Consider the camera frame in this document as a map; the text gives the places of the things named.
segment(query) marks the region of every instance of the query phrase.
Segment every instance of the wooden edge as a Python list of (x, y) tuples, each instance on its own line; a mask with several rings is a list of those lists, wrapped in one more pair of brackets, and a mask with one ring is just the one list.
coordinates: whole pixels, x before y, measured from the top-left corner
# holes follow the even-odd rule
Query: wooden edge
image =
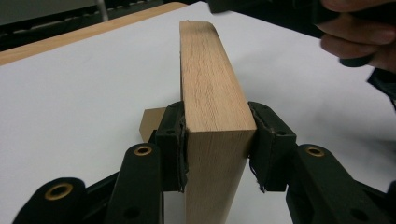
[(117, 18), (115, 20), (85, 27), (64, 35), (57, 35), (55, 37), (37, 41), (35, 43), (24, 45), (15, 49), (5, 50), (0, 52), (0, 65), (16, 62), (17, 60), (36, 55), (38, 53), (56, 49), (64, 45), (68, 45), (94, 35), (112, 31), (114, 29), (121, 28), (122, 26), (143, 21), (185, 6), (185, 4), (179, 2), (172, 2), (139, 11), (128, 16)]
[(187, 130), (187, 224), (224, 224), (257, 129), (215, 27), (180, 23)]
[(151, 137), (152, 131), (157, 130), (160, 126), (166, 107), (146, 109), (140, 122), (139, 132), (143, 142), (147, 143)]

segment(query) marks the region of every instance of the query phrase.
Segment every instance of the clamp jaw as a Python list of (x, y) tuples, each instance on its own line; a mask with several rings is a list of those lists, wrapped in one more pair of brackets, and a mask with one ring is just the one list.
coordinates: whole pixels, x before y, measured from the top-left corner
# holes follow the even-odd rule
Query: clamp jaw
[[(297, 146), (295, 133), (268, 106), (248, 103), (258, 130), (249, 165), (260, 189), (287, 191), (295, 224), (394, 223), (396, 181), (388, 193), (365, 186), (323, 147)], [(148, 143), (130, 147), (120, 171), (85, 188), (53, 180), (32, 196), (14, 223), (163, 223), (163, 192), (187, 184), (184, 105), (166, 108)]]

